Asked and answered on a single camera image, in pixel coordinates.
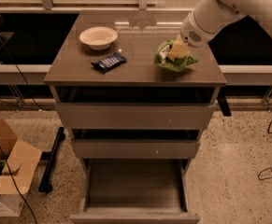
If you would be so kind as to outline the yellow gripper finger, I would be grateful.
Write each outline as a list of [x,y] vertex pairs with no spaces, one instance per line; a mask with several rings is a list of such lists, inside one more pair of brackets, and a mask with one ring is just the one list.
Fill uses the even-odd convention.
[[190,52],[187,48],[187,43],[184,42],[181,38],[177,38],[170,51],[168,52],[167,58],[174,62],[176,59],[182,59],[189,55]]

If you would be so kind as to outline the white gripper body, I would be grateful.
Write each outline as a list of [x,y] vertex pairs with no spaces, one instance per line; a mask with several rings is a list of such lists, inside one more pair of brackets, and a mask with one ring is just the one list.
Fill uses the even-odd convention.
[[192,11],[183,21],[180,36],[194,47],[206,45],[217,34],[217,22],[210,16],[203,18]]

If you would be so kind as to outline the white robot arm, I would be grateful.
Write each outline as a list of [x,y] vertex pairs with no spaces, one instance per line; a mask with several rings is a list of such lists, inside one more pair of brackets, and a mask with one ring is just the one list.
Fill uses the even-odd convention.
[[187,49],[209,44],[222,64],[272,63],[272,0],[202,0],[177,41]]

